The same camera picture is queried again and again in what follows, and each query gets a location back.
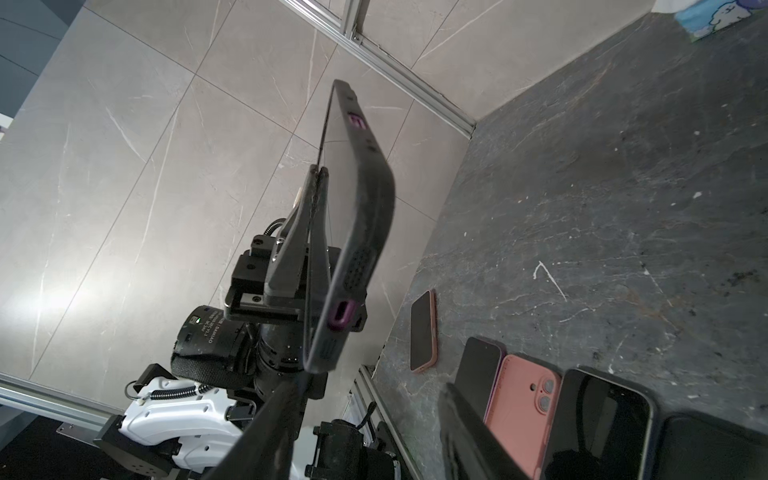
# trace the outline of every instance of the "floor tile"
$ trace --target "floor tile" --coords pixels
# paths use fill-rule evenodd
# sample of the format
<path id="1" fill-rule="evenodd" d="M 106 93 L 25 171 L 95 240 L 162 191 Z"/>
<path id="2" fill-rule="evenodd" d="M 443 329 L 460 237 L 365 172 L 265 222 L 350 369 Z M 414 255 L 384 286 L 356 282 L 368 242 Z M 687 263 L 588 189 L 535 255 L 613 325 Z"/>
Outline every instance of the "floor tile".
<path id="1" fill-rule="evenodd" d="M 333 13 L 335 16 L 341 18 L 344 12 L 344 4 L 346 3 L 346 0 L 328 0 L 328 9 Z"/>
<path id="2" fill-rule="evenodd" d="M 29 0 L 3 0 L 0 2 L 0 18 L 40 31 L 61 39 L 69 25 L 56 16 L 45 3 Z"/>
<path id="3" fill-rule="evenodd" d="M 241 0 L 199 75 L 293 131 L 335 46 L 277 0 Z"/>
<path id="4" fill-rule="evenodd" d="M 58 47 L 59 39 L 0 18 L 0 58 L 40 75 Z"/>
<path id="5" fill-rule="evenodd" d="M 85 6 L 196 71 L 234 0 L 88 0 Z"/>
<path id="6" fill-rule="evenodd" d="M 392 229 L 368 285 L 365 328 L 347 337 L 336 370 L 328 375 L 326 396 L 308 402 L 304 425 L 338 418 L 359 366 L 375 365 L 378 361 L 434 228 L 434 220 L 403 201 L 396 201 Z"/>
<path id="7" fill-rule="evenodd" d="M 195 78 L 32 380 L 116 407 L 234 254 L 290 133 Z"/>
<path id="8" fill-rule="evenodd" d="M 437 220 L 468 140 L 414 102 L 389 154 L 398 198 Z"/>
<path id="9" fill-rule="evenodd" d="M 0 143 L 0 366 L 28 378 L 192 74 L 83 10 Z"/>
<path id="10" fill-rule="evenodd" d="M 362 33 L 412 67 L 456 0 L 371 0 Z"/>
<path id="11" fill-rule="evenodd" d="M 294 135 L 283 157 L 277 165 L 275 174 L 267 185 L 259 206 L 253 213 L 248 223 L 245 234 L 240 240 L 234 255 L 227 265 L 227 270 L 216 288 L 210 302 L 211 306 L 224 308 L 224 297 L 230 287 L 232 271 L 237 264 L 237 259 L 245 251 L 250 249 L 250 242 L 256 235 L 261 235 L 273 220 L 288 217 L 293 208 L 296 194 L 304 185 L 306 173 L 310 165 L 317 163 L 317 149 Z"/>
<path id="12" fill-rule="evenodd" d="M 333 81 L 337 78 L 349 83 L 355 91 L 357 101 L 376 136 L 376 141 L 379 142 L 379 147 L 385 156 L 389 155 L 413 99 L 343 48 L 337 48 L 333 52 L 312 100 L 296 128 L 296 135 L 315 147 L 320 146 L 328 97 Z"/>
<path id="13" fill-rule="evenodd" d="M 653 3 L 458 0 L 414 72 L 480 119 L 647 13 Z"/>

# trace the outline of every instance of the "phone camera lens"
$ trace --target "phone camera lens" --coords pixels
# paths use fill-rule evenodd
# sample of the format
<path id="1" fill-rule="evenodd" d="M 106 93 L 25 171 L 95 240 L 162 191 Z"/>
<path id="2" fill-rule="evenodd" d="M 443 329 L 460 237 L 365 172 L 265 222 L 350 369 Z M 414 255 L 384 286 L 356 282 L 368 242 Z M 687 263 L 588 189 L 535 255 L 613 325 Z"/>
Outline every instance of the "phone camera lens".
<path id="1" fill-rule="evenodd" d="M 549 402 L 550 399 L 548 396 L 543 396 L 538 400 L 538 408 L 542 410 L 542 412 L 547 412 L 549 410 Z"/>

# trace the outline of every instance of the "pink phone case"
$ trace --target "pink phone case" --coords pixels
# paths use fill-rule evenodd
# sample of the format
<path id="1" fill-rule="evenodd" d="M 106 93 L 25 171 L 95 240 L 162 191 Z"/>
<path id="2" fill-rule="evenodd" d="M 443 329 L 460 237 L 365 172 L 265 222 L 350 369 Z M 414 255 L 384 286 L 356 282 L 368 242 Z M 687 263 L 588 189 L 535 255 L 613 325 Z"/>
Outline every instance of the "pink phone case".
<path id="1" fill-rule="evenodd" d="M 509 456 L 530 478 L 538 479 L 547 446 L 560 376 L 515 355 L 507 355 L 498 373 L 485 424 Z M 549 398 L 546 410 L 541 406 Z"/>

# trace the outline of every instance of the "black motor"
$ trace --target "black motor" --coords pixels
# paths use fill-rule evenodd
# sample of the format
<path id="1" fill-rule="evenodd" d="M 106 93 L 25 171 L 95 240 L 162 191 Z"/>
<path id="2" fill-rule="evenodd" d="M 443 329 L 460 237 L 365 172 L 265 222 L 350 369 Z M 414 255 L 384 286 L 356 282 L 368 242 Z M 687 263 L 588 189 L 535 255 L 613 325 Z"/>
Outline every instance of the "black motor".
<path id="1" fill-rule="evenodd" d="M 253 345 L 242 323 L 225 319 L 223 310 L 202 305 L 179 330 L 170 370 L 176 376 L 222 389 L 253 386 Z"/>

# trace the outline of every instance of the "gray stone surface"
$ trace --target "gray stone surface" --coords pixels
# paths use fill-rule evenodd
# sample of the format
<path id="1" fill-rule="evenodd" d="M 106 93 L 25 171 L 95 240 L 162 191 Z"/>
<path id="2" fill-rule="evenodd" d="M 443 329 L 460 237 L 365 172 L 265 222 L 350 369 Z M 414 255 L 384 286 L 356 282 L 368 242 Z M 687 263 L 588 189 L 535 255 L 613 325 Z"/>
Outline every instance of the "gray stone surface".
<path id="1" fill-rule="evenodd" d="M 405 298 L 435 289 L 439 360 L 409 371 L 403 308 L 374 376 L 424 478 L 474 335 L 768 432 L 766 41 L 650 14 L 480 123 Z"/>

